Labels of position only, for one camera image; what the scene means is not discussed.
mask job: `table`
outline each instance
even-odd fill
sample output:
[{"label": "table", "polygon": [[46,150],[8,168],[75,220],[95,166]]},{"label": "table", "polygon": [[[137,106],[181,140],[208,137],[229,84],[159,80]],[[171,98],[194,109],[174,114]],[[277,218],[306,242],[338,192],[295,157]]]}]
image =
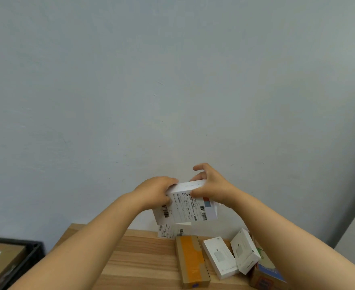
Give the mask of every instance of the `table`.
[{"label": "table", "polygon": [[[84,226],[71,224],[55,247]],[[199,241],[209,238],[199,236]],[[225,243],[231,249],[230,241]],[[219,280],[204,251],[203,256],[211,278],[208,289],[254,289],[242,273]],[[158,238],[153,231],[127,229],[93,289],[181,289],[175,240]]]}]

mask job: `forearm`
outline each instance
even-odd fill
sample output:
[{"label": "forearm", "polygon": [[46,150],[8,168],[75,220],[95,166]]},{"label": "forearm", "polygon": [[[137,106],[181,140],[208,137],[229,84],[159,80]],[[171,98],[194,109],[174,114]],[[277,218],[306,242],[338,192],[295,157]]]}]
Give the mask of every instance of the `forearm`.
[{"label": "forearm", "polygon": [[293,288],[355,289],[355,265],[251,195],[233,194],[233,209]]},{"label": "forearm", "polygon": [[12,289],[90,289],[140,212],[141,205],[131,194],[119,197],[35,265]]}]

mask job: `person's right arm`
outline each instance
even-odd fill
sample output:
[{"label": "person's right arm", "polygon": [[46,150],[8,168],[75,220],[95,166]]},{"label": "person's right arm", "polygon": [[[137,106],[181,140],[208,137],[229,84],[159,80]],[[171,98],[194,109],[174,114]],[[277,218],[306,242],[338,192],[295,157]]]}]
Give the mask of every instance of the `person's right arm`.
[{"label": "person's right arm", "polygon": [[293,289],[355,289],[355,265],[255,197],[230,184],[209,164],[191,181],[207,179],[192,197],[208,197],[233,209]]}]

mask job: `person's left hand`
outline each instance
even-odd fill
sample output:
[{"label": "person's left hand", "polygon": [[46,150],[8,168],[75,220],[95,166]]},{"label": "person's left hand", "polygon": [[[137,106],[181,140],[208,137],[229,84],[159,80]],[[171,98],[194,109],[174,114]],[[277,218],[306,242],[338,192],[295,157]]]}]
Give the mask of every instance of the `person's left hand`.
[{"label": "person's left hand", "polygon": [[165,195],[165,192],[178,182],[179,180],[167,176],[153,177],[137,186],[132,194],[141,202],[143,210],[154,209],[170,203],[171,199]]}]

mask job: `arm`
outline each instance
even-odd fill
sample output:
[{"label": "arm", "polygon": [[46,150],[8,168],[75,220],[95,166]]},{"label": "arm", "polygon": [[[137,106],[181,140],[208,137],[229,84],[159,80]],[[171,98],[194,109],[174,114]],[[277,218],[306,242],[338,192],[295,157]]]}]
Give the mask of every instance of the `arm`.
[{"label": "arm", "polygon": [[169,177],[155,177],[120,196],[37,263],[11,289],[90,289],[133,219],[143,210],[167,204],[170,198],[165,191],[177,182]]},{"label": "arm", "polygon": [[209,164],[192,180],[207,179],[191,192],[223,203],[244,221],[273,264],[294,289],[355,289],[355,265],[313,235],[297,227],[258,199],[242,192]]}]

